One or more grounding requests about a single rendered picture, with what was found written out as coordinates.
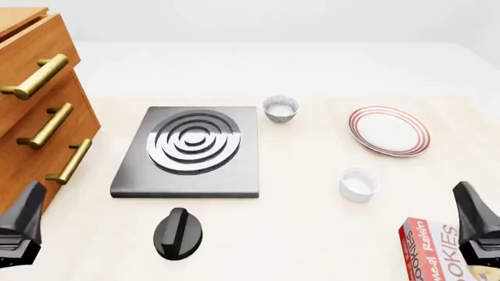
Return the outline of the white plate with red rings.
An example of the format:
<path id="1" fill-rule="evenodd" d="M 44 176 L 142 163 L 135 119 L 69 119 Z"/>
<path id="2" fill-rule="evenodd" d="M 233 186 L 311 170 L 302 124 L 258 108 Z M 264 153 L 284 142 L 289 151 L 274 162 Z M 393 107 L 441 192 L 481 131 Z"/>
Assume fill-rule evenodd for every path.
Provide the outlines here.
<path id="1" fill-rule="evenodd" d="M 384 105 L 369 105 L 348 118 L 351 135 L 364 147 L 399 158 L 423 154 L 430 147 L 430 131 L 415 116 Z"/>

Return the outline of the red cookies box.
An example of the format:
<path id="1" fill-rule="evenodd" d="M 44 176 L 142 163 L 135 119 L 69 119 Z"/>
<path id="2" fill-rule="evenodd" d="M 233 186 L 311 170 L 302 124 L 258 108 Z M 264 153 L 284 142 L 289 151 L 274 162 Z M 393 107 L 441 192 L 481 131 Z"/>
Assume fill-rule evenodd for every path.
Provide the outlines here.
<path id="1" fill-rule="evenodd" d="M 408 281 L 500 281 L 500 269 L 466 263 L 458 226 L 408 217 L 398 234 Z"/>

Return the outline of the round black stove knob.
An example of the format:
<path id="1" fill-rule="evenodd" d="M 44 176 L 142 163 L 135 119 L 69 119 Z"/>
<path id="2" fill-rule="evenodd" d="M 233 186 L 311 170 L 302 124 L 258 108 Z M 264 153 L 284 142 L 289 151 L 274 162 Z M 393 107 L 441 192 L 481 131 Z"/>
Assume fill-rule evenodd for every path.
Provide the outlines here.
<path id="1" fill-rule="evenodd" d="M 179 261 L 194 254 L 201 245 L 202 225 L 185 208 L 174 208 L 156 227 L 153 245 L 160 257 Z"/>

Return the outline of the wooden cabinet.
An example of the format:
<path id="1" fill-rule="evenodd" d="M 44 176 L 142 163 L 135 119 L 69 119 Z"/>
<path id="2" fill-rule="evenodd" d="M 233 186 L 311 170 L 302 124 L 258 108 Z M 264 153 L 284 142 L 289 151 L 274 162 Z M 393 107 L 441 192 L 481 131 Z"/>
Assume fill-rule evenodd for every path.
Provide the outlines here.
<path id="1" fill-rule="evenodd" d="M 52 201 L 99 131 L 79 62 L 60 15 L 0 7 L 0 215 L 33 181 Z"/>

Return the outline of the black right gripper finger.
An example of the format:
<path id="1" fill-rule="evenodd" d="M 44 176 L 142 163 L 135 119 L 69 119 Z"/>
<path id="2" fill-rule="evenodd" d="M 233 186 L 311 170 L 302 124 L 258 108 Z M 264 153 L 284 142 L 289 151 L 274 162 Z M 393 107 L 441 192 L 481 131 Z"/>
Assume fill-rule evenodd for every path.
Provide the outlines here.
<path id="1" fill-rule="evenodd" d="M 459 215 L 459 243 L 500 240 L 500 216 L 484 203 L 472 184 L 459 182 L 452 191 Z"/>

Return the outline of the patterned grey bowl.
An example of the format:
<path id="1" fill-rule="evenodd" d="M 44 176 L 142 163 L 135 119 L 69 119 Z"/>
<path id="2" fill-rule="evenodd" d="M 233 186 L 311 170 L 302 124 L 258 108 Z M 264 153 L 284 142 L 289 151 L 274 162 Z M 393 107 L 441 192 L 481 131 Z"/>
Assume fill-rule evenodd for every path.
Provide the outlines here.
<path id="1" fill-rule="evenodd" d="M 286 95 L 274 95 L 266 98 L 262 103 L 267 118 L 274 123 L 291 121 L 299 110 L 298 102 Z"/>

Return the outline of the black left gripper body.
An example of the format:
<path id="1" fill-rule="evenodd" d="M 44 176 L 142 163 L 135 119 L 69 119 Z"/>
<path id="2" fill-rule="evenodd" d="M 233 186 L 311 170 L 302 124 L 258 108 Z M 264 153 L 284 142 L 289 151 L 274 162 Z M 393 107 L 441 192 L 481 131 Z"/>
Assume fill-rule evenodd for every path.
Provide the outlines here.
<path id="1" fill-rule="evenodd" d="M 41 245 L 21 236 L 0 235 L 0 266 L 32 265 Z"/>

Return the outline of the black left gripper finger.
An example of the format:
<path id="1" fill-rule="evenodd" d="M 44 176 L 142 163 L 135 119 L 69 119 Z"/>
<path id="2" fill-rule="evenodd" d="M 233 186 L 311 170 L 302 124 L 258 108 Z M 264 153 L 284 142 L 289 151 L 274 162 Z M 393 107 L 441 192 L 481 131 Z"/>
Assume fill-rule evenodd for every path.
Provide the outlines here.
<path id="1" fill-rule="evenodd" d="M 41 241 L 41 213 L 46 188 L 32 181 L 17 201 L 0 215 L 0 236 L 21 237 L 36 244 Z"/>

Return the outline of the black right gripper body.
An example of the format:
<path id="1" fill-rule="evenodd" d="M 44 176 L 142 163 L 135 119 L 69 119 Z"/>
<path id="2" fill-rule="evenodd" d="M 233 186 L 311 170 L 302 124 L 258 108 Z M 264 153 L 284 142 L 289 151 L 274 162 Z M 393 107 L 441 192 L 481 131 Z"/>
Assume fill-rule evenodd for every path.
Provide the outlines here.
<path id="1" fill-rule="evenodd" d="M 500 267 L 500 233 L 483 236 L 460 233 L 459 249 L 467 265 Z"/>

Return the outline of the small white bowl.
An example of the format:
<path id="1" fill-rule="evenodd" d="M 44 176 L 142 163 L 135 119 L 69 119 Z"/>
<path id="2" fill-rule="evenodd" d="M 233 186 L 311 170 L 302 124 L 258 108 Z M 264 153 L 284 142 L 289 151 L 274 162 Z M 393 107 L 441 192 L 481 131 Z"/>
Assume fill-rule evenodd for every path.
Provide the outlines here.
<path id="1" fill-rule="evenodd" d="M 377 179 L 364 168 L 347 168 L 341 175 L 339 191 L 348 201 L 367 203 L 377 192 Z"/>

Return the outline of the flat black stove plate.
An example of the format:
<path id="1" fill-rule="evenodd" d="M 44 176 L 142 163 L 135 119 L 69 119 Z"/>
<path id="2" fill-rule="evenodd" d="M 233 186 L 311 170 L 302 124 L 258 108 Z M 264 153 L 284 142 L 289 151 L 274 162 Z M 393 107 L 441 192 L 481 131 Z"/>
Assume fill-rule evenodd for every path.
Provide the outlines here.
<path id="1" fill-rule="evenodd" d="M 149 107 L 114 198 L 257 198 L 256 107 Z"/>

